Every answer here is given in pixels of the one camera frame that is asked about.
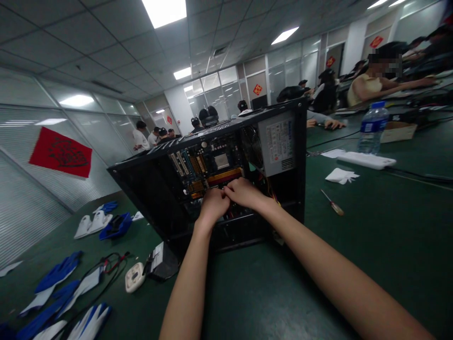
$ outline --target plastic bottle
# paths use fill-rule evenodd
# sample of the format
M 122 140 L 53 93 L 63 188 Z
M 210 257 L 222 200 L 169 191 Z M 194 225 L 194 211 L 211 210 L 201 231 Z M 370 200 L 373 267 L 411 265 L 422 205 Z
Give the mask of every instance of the plastic bottle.
M 381 146 L 381 135 L 388 121 L 386 102 L 376 102 L 362 119 L 357 152 L 377 154 Z

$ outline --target yellow top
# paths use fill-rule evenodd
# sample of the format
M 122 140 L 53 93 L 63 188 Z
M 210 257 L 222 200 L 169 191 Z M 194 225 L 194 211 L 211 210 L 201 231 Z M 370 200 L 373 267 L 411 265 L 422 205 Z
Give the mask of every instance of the yellow top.
M 349 106 L 354 106 L 362 101 L 360 100 L 359 96 L 355 94 L 354 90 L 352 89 L 352 85 L 357 81 L 357 79 L 363 78 L 365 80 L 365 86 L 368 91 L 370 92 L 380 92 L 382 90 L 382 84 L 379 78 L 370 78 L 367 74 L 362 74 L 354 79 L 351 84 L 351 87 L 348 91 L 348 103 Z

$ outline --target bottle label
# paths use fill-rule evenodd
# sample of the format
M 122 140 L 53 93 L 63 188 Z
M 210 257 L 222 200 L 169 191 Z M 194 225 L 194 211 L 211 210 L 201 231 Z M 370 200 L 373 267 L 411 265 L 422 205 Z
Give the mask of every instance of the bottle label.
M 374 122 L 362 122 L 360 132 L 362 133 L 374 133 L 382 132 L 386 128 L 387 119 L 377 120 Z

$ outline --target fluorescent light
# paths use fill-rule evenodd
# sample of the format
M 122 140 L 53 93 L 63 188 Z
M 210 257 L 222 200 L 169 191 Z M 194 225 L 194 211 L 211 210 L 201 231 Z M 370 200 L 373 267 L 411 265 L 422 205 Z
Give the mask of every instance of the fluorescent light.
M 39 123 L 36 123 L 35 125 L 55 125 L 55 124 L 58 124 L 58 123 L 61 123 L 63 121 L 65 121 L 67 119 L 64 119 L 64 118 L 49 118 L 49 119 L 45 119 L 43 121 L 40 121 Z
M 400 3 L 405 2 L 405 1 L 406 0 L 398 0 L 397 2 L 394 2 L 393 4 L 391 4 L 389 7 L 399 5 Z
M 384 2 L 387 2 L 388 0 L 379 0 L 378 2 L 375 2 L 374 4 L 372 4 L 370 7 L 368 7 L 367 9 L 370 9 L 370 8 L 374 8 L 374 7 L 377 7 L 377 6 L 380 6 L 382 5 Z
M 94 99 L 90 96 L 78 94 L 63 100 L 62 102 L 60 102 L 60 104 L 79 107 L 85 106 L 86 104 L 89 104 L 93 101 Z
M 188 77 L 191 74 L 192 74 L 192 71 L 190 70 L 190 67 L 182 69 L 180 71 L 177 71 L 177 72 L 173 73 L 173 75 L 175 76 L 176 80 L 184 78 L 184 77 Z
M 278 38 L 276 40 L 274 40 L 274 42 L 271 45 L 285 41 L 286 39 L 288 39 L 291 36 L 291 34 L 293 34 L 295 31 L 297 31 L 298 28 L 299 27 L 297 26 L 288 31 L 284 31 L 281 35 L 278 36 Z
M 142 0 L 154 29 L 187 17 L 185 0 Z

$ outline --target black computer case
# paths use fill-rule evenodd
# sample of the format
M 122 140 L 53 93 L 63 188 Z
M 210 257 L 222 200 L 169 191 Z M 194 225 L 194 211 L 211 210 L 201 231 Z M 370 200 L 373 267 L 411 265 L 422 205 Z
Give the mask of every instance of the black computer case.
M 158 145 L 108 172 L 182 259 L 205 190 L 222 188 L 240 176 L 264 194 L 274 194 L 284 209 L 303 222 L 306 116 L 304 98 L 285 102 Z M 232 204 L 216 223 L 210 247 L 232 250 L 272 235 L 271 226 L 258 214 Z

